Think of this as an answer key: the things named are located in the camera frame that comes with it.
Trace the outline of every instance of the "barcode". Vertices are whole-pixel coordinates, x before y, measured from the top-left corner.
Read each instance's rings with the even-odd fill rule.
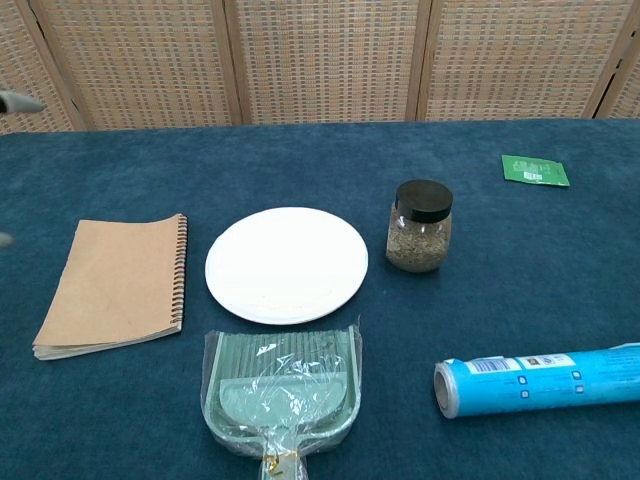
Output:
[[[527,180],[542,180],[542,175],[539,173],[523,172],[523,174]]]
[[[521,370],[513,358],[479,358],[466,362],[471,373],[511,372]]]

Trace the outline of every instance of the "blue cylindrical container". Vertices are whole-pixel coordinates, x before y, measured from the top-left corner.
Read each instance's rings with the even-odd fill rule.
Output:
[[[436,399],[447,418],[640,401],[640,344],[528,357],[436,364]]]

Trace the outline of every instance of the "green dustpan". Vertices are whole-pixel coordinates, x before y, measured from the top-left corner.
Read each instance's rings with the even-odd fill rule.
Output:
[[[202,411],[215,437],[263,458],[264,479],[306,478],[301,457],[338,444],[360,408],[356,327],[207,338]]]

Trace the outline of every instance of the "seasoning jar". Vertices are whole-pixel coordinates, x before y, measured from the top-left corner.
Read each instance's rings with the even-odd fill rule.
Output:
[[[435,270],[447,257],[453,194],[432,180],[410,180],[391,206],[387,258],[408,272]]]

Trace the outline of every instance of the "white paper plate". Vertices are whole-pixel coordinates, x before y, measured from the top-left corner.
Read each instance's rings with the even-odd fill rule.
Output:
[[[311,208],[246,217],[213,243],[207,286],[227,310],[258,323],[315,320],[344,305],[367,273],[367,247],[347,222]]]

